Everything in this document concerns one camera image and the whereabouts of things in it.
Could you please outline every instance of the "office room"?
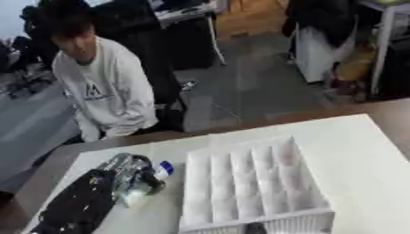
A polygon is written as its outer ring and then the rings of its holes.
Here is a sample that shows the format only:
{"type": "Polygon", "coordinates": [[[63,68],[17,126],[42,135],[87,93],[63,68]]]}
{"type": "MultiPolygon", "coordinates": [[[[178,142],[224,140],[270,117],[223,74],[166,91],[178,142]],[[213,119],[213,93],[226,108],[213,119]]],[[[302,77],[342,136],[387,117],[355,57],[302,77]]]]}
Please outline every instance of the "office room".
{"type": "Polygon", "coordinates": [[[3,0],[0,233],[410,233],[409,15],[3,0]]]}

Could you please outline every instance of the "white sweatshirt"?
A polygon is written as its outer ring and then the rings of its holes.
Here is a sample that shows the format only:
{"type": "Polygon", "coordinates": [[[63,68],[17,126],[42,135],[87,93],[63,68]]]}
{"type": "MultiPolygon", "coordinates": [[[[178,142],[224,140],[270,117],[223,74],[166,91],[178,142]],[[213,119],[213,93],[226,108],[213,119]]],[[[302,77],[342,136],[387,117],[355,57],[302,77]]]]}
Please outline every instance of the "white sweatshirt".
{"type": "Polygon", "coordinates": [[[75,100],[82,139],[100,139],[135,133],[157,123],[154,94],[139,58],[127,48],[97,37],[97,55],[88,66],[79,65],[62,51],[53,71],[66,94],[75,100]]]}

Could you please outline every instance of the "desk leg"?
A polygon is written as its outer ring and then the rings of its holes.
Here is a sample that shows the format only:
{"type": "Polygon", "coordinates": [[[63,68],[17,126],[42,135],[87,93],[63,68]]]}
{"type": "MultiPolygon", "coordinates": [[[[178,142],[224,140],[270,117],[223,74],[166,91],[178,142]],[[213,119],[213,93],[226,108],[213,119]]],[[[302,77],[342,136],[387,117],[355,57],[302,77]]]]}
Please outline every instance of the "desk leg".
{"type": "Polygon", "coordinates": [[[384,61],[392,35],[394,15],[394,6],[388,7],[383,13],[382,28],[378,37],[377,60],[372,74],[372,95],[378,92],[379,79],[383,72],[384,61]]]}
{"type": "Polygon", "coordinates": [[[215,32],[215,27],[213,26],[213,21],[212,21],[212,17],[208,16],[208,25],[210,27],[210,39],[212,40],[212,46],[213,46],[213,50],[215,50],[215,53],[217,54],[218,58],[220,59],[220,62],[223,66],[226,65],[226,61],[225,58],[223,57],[221,50],[218,46],[218,41],[216,40],[216,32],[215,32]]]}

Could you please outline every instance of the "white desk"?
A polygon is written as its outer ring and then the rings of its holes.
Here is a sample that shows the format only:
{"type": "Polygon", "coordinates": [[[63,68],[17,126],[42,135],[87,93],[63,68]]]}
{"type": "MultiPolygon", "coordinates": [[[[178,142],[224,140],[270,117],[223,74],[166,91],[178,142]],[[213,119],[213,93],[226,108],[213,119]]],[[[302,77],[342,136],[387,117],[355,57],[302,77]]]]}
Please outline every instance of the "white desk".
{"type": "MultiPolygon", "coordinates": [[[[143,207],[115,206],[94,233],[175,234],[182,209],[187,152],[278,135],[295,137],[320,190],[336,211],[333,234],[410,233],[410,164],[364,114],[84,153],[46,204],[80,175],[115,154],[145,154],[155,163],[168,160],[175,165],[166,188],[143,207]]],[[[27,229],[37,223],[38,216],[34,216],[27,229]]]]}
{"type": "Polygon", "coordinates": [[[376,94],[378,92],[379,79],[383,72],[384,61],[392,36],[394,16],[398,13],[410,14],[410,1],[393,0],[383,2],[382,0],[361,0],[360,4],[383,12],[382,28],[377,42],[377,60],[372,74],[372,94],[376,94]]]}
{"type": "Polygon", "coordinates": [[[212,42],[213,49],[218,56],[222,65],[226,65],[225,57],[222,55],[221,50],[218,46],[218,41],[216,40],[216,30],[213,24],[211,15],[218,14],[222,12],[227,7],[227,0],[210,0],[207,4],[199,5],[195,11],[190,11],[184,13],[184,10],[173,11],[173,12],[156,12],[156,17],[161,23],[162,27],[168,27],[171,24],[175,24],[180,21],[189,20],[192,18],[205,17],[208,21],[208,26],[210,28],[210,39],[212,42]]]}

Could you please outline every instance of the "blue bottle cap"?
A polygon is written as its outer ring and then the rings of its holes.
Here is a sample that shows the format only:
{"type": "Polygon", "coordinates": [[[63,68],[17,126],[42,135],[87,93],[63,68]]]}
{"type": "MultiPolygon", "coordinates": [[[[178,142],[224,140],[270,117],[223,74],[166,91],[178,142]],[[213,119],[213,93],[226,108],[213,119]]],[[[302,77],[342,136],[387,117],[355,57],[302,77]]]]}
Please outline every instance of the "blue bottle cap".
{"type": "Polygon", "coordinates": [[[173,166],[170,162],[168,162],[168,161],[162,161],[162,162],[160,163],[160,165],[161,165],[162,167],[164,167],[164,169],[167,170],[167,172],[168,172],[169,175],[172,175],[172,173],[174,173],[174,166],[173,166]]]}

